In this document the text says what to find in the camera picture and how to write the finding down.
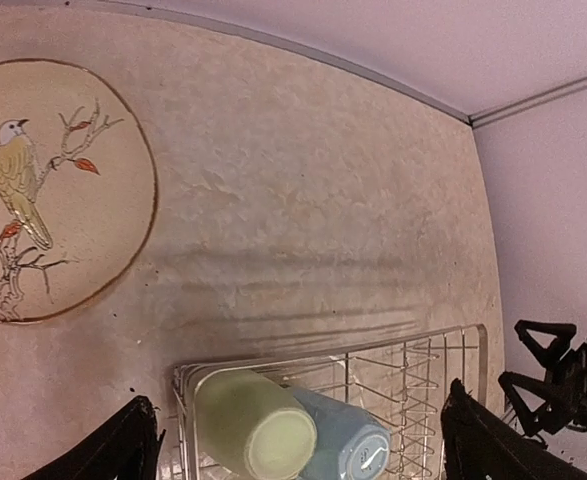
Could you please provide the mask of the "green ceramic mug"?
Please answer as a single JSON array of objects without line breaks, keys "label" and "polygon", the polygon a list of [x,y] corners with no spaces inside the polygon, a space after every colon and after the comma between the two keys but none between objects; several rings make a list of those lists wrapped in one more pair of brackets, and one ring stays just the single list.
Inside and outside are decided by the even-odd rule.
[{"label": "green ceramic mug", "polygon": [[201,451],[249,479],[294,479],[313,456],[312,417],[285,388],[252,370],[216,372],[194,397]]}]

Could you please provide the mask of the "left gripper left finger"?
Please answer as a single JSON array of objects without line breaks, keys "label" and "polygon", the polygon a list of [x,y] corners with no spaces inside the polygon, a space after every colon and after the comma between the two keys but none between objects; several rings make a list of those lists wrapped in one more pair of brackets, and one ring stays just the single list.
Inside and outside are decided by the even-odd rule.
[{"label": "left gripper left finger", "polygon": [[138,395],[74,448],[24,480],[154,480],[164,436],[152,402]]}]

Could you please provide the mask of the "light blue ceramic mug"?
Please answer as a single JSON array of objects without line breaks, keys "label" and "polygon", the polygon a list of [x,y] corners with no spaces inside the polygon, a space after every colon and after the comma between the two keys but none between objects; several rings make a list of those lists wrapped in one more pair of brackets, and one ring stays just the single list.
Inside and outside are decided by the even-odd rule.
[{"label": "light blue ceramic mug", "polygon": [[300,387],[289,392],[312,417],[315,451],[300,479],[374,480],[387,467],[389,431],[368,411]]}]

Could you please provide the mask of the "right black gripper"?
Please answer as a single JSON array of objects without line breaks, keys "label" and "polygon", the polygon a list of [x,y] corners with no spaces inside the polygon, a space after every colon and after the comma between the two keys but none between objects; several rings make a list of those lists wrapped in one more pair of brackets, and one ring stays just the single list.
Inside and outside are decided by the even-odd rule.
[{"label": "right black gripper", "polygon": [[[524,434],[556,434],[563,429],[587,432],[587,345],[569,350],[577,327],[571,323],[522,319],[514,330],[538,363],[548,370],[546,382],[514,372],[499,376],[499,385]],[[542,404],[531,409],[522,392]]]}]

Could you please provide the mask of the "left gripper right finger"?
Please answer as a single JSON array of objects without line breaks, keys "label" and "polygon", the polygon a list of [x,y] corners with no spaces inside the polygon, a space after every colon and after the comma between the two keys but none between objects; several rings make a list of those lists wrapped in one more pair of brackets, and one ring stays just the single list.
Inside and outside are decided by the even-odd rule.
[{"label": "left gripper right finger", "polygon": [[503,378],[502,383],[528,390],[543,400],[530,410],[518,406],[524,434],[517,433],[473,399],[459,379],[450,385],[442,410],[445,472],[448,479],[587,479],[587,473],[549,453],[532,437],[575,423],[587,429],[587,392],[579,384],[552,384],[534,378]]}]

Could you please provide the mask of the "cream white plate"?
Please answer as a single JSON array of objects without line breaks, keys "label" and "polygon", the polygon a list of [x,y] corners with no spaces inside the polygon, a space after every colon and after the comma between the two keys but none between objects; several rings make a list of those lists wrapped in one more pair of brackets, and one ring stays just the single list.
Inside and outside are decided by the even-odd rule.
[{"label": "cream white plate", "polygon": [[147,136],[103,78],[68,62],[0,62],[0,323],[49,320],[96,299],[155,222]]}]

